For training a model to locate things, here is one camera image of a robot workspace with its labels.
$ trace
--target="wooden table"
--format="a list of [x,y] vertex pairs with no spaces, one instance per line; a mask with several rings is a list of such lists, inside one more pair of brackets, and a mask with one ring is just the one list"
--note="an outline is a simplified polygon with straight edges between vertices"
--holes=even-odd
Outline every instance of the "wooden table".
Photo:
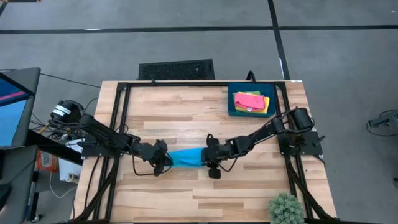
[[[110,124],[118,82],[103,82],[95,118]],[[286,81],[290,107],[308,108],[302,82]],[[224,139],[259,129],[265,118],[239,118],[227,114],[227,87],[133,87],[126,124],[141,142],[164,139],[169,151],[206,146],[206,135]],[[281,94],[280,105],[284,111]],[[120,122],[121,97],[118,110]],[[83,210],[85,194],[96,158],[84,161],[76,199],[76,214]],[[312,156],[302,156],[308,189],[327,213],[336,216],[325,168]],[[136,158],[138,173],[153,172]],[[94,196],[101,172],[100,159],[90,188]],[[231,161],[223,162],[229,167]],[[277,138],[257,145],[239,158],[230,173],[219,180],[208,177],[208,168],[172,168],[159,177],[134,175],[131,156],[120,160],[111,222],[268,222],[268,201],[289,192],[284,158]],[[106,192],[101,204],[104,217]]]

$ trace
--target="white cable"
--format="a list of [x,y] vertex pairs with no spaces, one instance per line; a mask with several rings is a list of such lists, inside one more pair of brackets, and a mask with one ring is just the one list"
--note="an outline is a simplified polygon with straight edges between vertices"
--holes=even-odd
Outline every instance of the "white cable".
[[52,178],[52,172],[50,172],[50,189],[51,189],[52,193],[54,194],[54,196],[56,196],[56,197],[59,198],[59,199],[62,199],[62,198],[63,198],[65,195],[67,195],[69,192],[71,192],[72,190],[75,190],[75,189],[77,188],[77,186],[76,186],[76,187],[74,187],[74,188],[68,190],[64,195],[62,195],[62,196],[60,197],[60,196],[58,196],[58,195],[54,192],[54,190],[52,189],[52,186],[51,186],[51,178]]

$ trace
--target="yellow cloth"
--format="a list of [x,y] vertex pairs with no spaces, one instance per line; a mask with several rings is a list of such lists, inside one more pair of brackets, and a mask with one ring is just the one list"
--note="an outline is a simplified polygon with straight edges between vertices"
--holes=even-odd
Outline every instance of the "yellow cloth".
[[[253,96],[257,96],[256,94],[252,94],[252,93],[244,93],[244,92],[238,92],[240,94],[247,94],[247,95],[253,95]],[[266,114],[268,111],[268,106],[269,106],[269,97],[264,97],[264,102],[265,102],[265,108],[262,110],[257,110],[257,111],[248,111],[247,109],[235,106],[235,109],[237,111],[240,112],[246,112],[246,113],[259,113],[259,114]]]

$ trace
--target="floor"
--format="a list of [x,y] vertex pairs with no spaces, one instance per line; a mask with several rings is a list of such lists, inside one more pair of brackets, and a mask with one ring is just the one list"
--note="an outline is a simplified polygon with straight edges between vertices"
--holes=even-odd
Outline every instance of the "floor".
[[[280,27],[398,24],[395,0],[274,0]],[[74,33],[64,29],[272,26],[265,0],[44,0],[8,4],[0,17],[0,68],[40,67],[43,73],[101,85],[135,80],[140,63],[212,58],[217,79],[303,80],[322,146],[338,216],[396,223],[398,137],[366,131],[380,112],[397,109],[398,29],[282,30],[284,55],[273,30]],[[53,34],[1,34],[2,30]],[[86,104],[99,89],[41,77],[34,113],[45,121],[59,100]],[[94,113],[95,103],[88,110]],[[388,133],[387,127],[373,130]],[[55,181],[58,194],[73,187]],[[57,199],[41,174],[40,223],[70,216],[74,192]]]

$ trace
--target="blue towel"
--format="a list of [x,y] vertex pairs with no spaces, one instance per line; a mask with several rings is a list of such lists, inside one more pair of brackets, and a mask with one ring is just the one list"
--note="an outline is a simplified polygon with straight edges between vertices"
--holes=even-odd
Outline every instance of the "blue towel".
[[10,146],[24,111],[26,100],[0,107],[0,146]]
[[205,165],[201,160],[201,150],[203,148],[183,149],[170,152],[174,167],[202,167]]

